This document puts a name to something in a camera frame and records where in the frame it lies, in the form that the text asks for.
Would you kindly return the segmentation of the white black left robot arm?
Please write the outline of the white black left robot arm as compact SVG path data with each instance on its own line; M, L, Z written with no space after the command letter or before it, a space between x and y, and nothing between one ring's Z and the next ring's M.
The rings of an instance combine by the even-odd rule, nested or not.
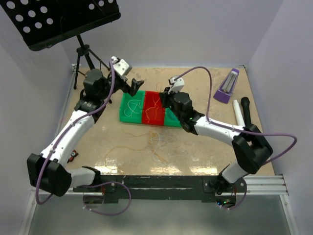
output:
M30 183L37 193L44 190L61 197L69 188L85 186L90 192L101 188L98 170L84 166L67 171L65 167L78 142L96 124L106 104L111 102L111 95L121 90L135 96L143 84L143 80L136 79L128 84L127 78L116 70L112 70L108 77L104 77L99 69L86 73L84 88L70 120L48 147L27 158Z

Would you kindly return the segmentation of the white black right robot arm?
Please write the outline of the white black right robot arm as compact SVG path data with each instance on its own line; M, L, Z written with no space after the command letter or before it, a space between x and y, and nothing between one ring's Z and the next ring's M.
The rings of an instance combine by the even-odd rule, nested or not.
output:
M230 125L209 119L193 107L189 94L163 91L159 94L163 108L170 109L184 131L207 136L233 147L236 162L226 166L216 179L216 189L230 192L240 178L255 174L272 155L273 149L258 127Z

